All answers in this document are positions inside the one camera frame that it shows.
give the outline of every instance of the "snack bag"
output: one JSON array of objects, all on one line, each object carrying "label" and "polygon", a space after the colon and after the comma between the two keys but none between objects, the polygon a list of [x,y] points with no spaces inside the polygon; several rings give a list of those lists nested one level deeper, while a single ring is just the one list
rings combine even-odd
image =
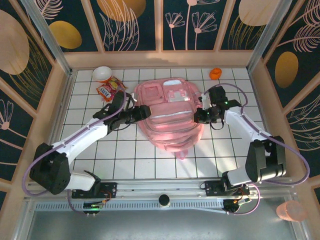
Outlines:
[{"label": "snack bag", "polygon": [[96,91],[103,97],[106,102],[110,102],[112,99],[114,99],[114,96],[117,93],[118,86],[121,86],[124,89],[127,88],[119,79],[112,76],[109,81],[98,87]]}]

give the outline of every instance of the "transparent pink backpack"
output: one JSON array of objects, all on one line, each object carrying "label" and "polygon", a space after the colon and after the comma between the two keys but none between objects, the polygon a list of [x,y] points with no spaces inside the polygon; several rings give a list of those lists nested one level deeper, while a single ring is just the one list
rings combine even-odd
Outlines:
[{"label": "transparent pink backpack", "polygon": [[184,159],[204,132],[204,125],[194,122],[194,113],[202,108],[197,86],[182,78],[166,78],[143,82],[134,93],[136,105],[151,110],[150,117],[137,123],[144,135],[156,147]]}]

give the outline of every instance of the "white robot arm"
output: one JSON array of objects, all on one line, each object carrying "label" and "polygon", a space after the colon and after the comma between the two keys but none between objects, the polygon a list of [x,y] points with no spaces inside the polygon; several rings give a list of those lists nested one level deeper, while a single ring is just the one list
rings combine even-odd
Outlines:
[{"label": "white robot arm", "polygon": [[272,137],[284,142],[280,136],[271,136],[257,126],[236,100],[228,100],[222,86],[214,86],[202,95],[202,108],[194,114],[194,121],[203,124],[228,124],[249,145],[245,166],[222,174],[225,191],[239,188],[248,183],[256,183],[286,174],[285,148],[267,139]]},{"label": "white robot arm", "polygon": [[104,120],[120,109],[124,100],[123,92],[118,92],[109,104],[93,115],[93,118],[78,131],[67,138],[52,145],[42,143],[36,149],[34,159],[58,147],[56,151],[48,154],[38,161],[30,170],[30,178],[56,195],[63,190],[82,190],[92,192],[95,196],[100,190],[101,180],[92,172],[75,172],[70,170],[73,160],[95,141],[110,134],[121,124],[133,124],[144,120],[151,115],[146,105],[132,106],[130,102],[118,114]]}]

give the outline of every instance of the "white tile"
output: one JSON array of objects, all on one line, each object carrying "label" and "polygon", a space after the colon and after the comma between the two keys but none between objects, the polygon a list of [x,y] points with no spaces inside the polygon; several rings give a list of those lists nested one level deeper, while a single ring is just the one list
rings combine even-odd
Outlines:
[{"label": "white tile", "polygon": [[93,118],[93,115],[98,112],[99,109],[86,109],[83,118],[83,124],[86,124]]},{"label": "white tile", "polygon": [[66,137],[69,137],[71,134],[74,134],[76,131],[78,131],[81,127],[82,127],[81,124],[79,124],[79,125],[64,125],[61,139],[65,139]]},{"label": "white tile", "polygon": [[260,128],[262,128],[262,130],[264,130],[264,131],[266,130],[265,126],[264,126],[264,123],[262,121],[256,121],[254,123],[257,124]]},{"label": "white tile", "polygon": [[201,139],[212,139],[211,127],[209,124],[204,124],[204,131]]},{"label": "white tile", "polygon": [[134,159],[116,159],[114,164],[114,179],[133,179],[135,173]]},{"label": "white tile", "polygon": [[76,82],[73,87],[73,95],[87,95],[90,88],[90,82]]},{"label": "white tile", "polygon": [[186,79],[188,80],[203,80],[201,68],[187,68]]},{"label": "white tile", "polygon": [[156,69],[155,79],[169,79],[171,78],[170,69]]},{"label": "white tile", "polygon": [[141,131],[140,127],[137,125],[136,126],[136,139],[137,140],[147,140],[145,134]]},{"label": "white tile", "polygon": [[[245,96],[241,92],[239,93],[239,95],[241,105],[244,105],[246,103]],[[258,106],[255,94],[253,92],[246,92],[245,95],[248,98],[248,104],[246,106]]]},{"label": "white tile", "polygon": [[204,80],[204,90],[207,91],[209,88],[219,84],[218,80]]},{"label": "white tile", "polygon": [[136,141],[118,141],[116,144],[116,159],[134,159]]},{"label": "white tile", "polygon": [[208,139],[201,139],[197,142],[197,144],[194,146],[195,149],[195,156],[197,158],[201,157],[214,157],[214,145],[212,143],[212,140]]},{"label": "white tile", "polygon": [[69,109],[85,109],[88,95],[72,95],[69,103]]},{"label": "white tile", "polygon": [[155,158],[155,146],[150,141],[136,141],[135,149],[137,159]]},{"label": "white tile", "polygon": [[172,78],[182,78],[187,79],[187,73],[185,68],[172,68],[171,69]]},{"label": "white tile", "polygon": [[104,99],[100,95],[89,95],[86,102],[87,109],[101,109],[104,106]]},{"label": "white tile", "polygon": [[244,112],[248,115],[249,118],[251,118],[252,121],[260,122],[262,120],[259,108],[257,106],[246,106],[244,108]]},{"label": "white tile", "polygon": [[218,177],[227,171],[237,169],[236,159],[234,157],[217,157],[216,166],[218,168]]},{"label": "white tile", "polygon": [[231,138],[232,139],[240,139],[241,138],[240,134],[237,132],[236,127],[237,126],[229,125],[229,129],[230,129],[230,133],[231,133]]},{"label": "white tile", "polygon": [[174,153],[166,151],[164,149],[161,149],[158,147],[155,148],[155,158],[156,159],[161,159],[161,158],[169,159],[169,158],[174,157],[174,155],[175,155]]},{"label": "white tile", "polygon": [[100,138],[100,141],[116,141],[117,140],[117,136],[118,136],[118,132],[117,131],[112,131],[110,134],[108,134],[107,136]]},{"label": "white tile", "polygon": [[239,94],[236,92],[226,92],[225,96],[228,98],[229,101],[230,100],[237,100],[239,103],[241,103],[240,98],[239,98]]},{"label": "white tile", "polygon": [[176,177],[177,178],[196,178],[197,168],[194,158],[185,158],[176,160]]},{"label": "white tile", "polygon": [[[217,124],[212,124],[212,126],[216,129],[221,128],[221,122]],[[213,139],[229,139],[230,138],[230,132],[227,124],[224,124],[224,127],[220,130],[211,130],[212,132],[212,138]]]},{"label": "white tile", "polygon": [[[121,124],[119,129],[128,126],[127,124]],[[136,140],[136,124],[131,124],[128,128],[118,131],[118,140]]]},{"label": "white tile", "polygon": [[90,89],[89,89],[89,94],[90,95],[98,95],[97,88],[102,85],[103,85],[103,83],[101,83],[101,82],[92,81],[91,85],[90,85]]},{"label": "white tile", "polygon": [[242,168],[246,165],[247,157],[236,157],[236,164],[238,168]]},{"label": "white tile", "polygon": [[83,150],[76,159],[90,159],[94,160],[96,158],[97,142],[92,143],[85,150]]},{"label": "white tile", "polygon": [[176,161],[174,158],[163,158],[155,161],[155,178],[172,179],[176,177]]},{"label": "white tile", "polygon": [[138,86],[138,81],[124,81],[123,85],[127,87],[125,90],[127,93],[132,94],[135,91],[135,87]]},{"label": "white tile", "polygon": [[237,87],[239,87],[245,93],[253,93],[253,91],[254,91],[250,80],[237,80],[235,83],[236,83]]},{"label": "white tile", "polygon": [[[187,149],[187,150],[185,150],[185,151],[187,151],[186,152],[186,154],[182,154],[185,158],[194,158],[195,157],[195,147],[194,146],[192,146],[192,147],[190,147],[189,149]],[[177,157],[177,152],[173,152],[172,154],[174,154],[174,156],[175,156],[175,158],[176,159],[179,159],[178,157],[180,156],[180,154],[179,154],[179,156]]]},{"label": "white tile", "polygon": [[69,109],[64,124],[82,124],[84,109]]},{"label": "white tile", "polygon": [[205,92],[205,87],[204,87],[204,82],[203,82],[203,81],[190,80],[190,81],[188,81],[188,82],[195,84],[200,93],[204,93],[204,92]]},{"label": "white tile", "polygon": [[222,73],[221,73],[221,76],[219,77],[220,80],[233,80],[233,79],[235,79],[231,68],[221,68],[221,70],[222,70]]},{"label": "white tile", "polygon": [[[232,84],[236,86],[235,80],[219,80],[220,84]],[[238,90],[234,86],[222,85],[226,93],[237,93]]]},{"label": "white tile", "polygon": [[76,82],[91,82],[93,70],[79,70],[76,74]]},{"label": "white tile", "polygon": [[111,180],[114,176],[115,160],[95,160],[93,173],[102,180]]},{"label": "white tile", "polygon": [[236,157],[246,157],[249,150],[249,142],[242,139],[232,139],[234,154]]},{"label": "white tile", "polygon": [[122,81],[124,79],[124,70],[123,69],[114,69],[112,70],[112,75]]},{"label": "white tile", "polygon": [[116,142],[115,141],[98,141],[96,148],[96,159],[115,159]]},{"label": "white tile", "polygon": [[235,155],[231,139],[214,139],[213,145],[216,157],[233,157]]},{"label": "white tile", "polygon": [[196,169],[198,178],[218,177],[216,159],[214,157],[196,158]]},{"label": "white tile", "polygon": [[94,171],[95,160],[75,160],[73,171],[77,173],[83,173],[84,170],[89,172]]},{"label": "white tile", "polygon": [[202,68],[203,80],[211,80],[211,78],[210,78],[211,70],[212,70],[212,68]]},{"label": "white tile", "polygon": [[154,69],[140,69],[139,81],[154,80],[155,70]]},{"label": "white tile", "polygon": [[232,68],[234,79],[249,79],[248,71],[244,68]]},{"label": "white tile", "polygon": [[125,69],[123,81],[139,81],[139,69]]},{"label": "white tile", "polygon": [[134,178],[135,179],[154,179],[155,178],[155,160],[154,159],[136,159]]}]

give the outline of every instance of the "yellow oval shape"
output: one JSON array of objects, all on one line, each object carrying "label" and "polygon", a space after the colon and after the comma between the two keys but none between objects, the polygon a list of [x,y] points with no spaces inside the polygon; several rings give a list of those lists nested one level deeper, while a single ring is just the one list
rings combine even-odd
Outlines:
[{"label": "yellow oval shape", "polygon": [[279,0],[241,0],[239,18],[249,26],[266,25],[278,3]]},{"label": "yellow oval shape", "polygon": [[20,23],[0,10],[0,69],[7,74],[22,73],[29,61],[28,36]]},{"label": "yellow oval shape", "polygon": [[275,65],[275,82],[280,88],[289,87],[298,73],[299,61],[297,56],[290,51],[280,55]]},{"label": "yellow oval shape", "polygon": [[80,32],[66,21],[55,21],[49,28],[58,44],[65,49],[76,49],[82,44]]},{"label": "yellow oval shape", "polygon": [[136,18],[140,17],[146,9],[146,0],[97,0],[100,9],[109,18],[127,22],[132,19],[130,16],[125,17],[123,2],[129,11],[132,9]]}]

